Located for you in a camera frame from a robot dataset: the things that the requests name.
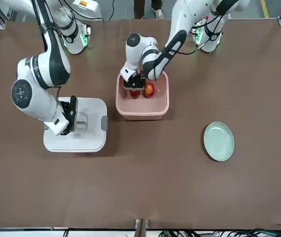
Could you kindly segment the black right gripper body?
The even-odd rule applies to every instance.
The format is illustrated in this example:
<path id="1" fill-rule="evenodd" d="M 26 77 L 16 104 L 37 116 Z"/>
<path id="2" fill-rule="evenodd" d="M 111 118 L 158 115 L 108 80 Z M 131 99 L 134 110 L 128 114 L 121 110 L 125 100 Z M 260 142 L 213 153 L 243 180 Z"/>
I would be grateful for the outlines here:
<path id="1" fill-rule="evenodd" d="M 72 111 L 71 102 L 61 101 L 61 105 L 64 110 L 64 116 L 69 122 L 67 127 L 61 133 L 61 135 L 67 135 L 73 129 L 73 119 L 72 119 L 72 115 L 71 115 L 71 111 Z"/>

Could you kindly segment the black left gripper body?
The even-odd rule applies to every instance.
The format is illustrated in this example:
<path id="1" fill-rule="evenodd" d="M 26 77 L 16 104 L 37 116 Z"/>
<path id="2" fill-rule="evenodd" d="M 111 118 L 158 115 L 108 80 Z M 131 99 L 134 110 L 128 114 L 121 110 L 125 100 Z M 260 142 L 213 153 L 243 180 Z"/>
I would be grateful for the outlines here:
<path id="1" fill-rule="evenodd" d="M 128 81 L 123 80 L 123 86 L 126 90 L 143 90 L 145 85 L 146 79 L 141 75 L 130 77 Z"/>

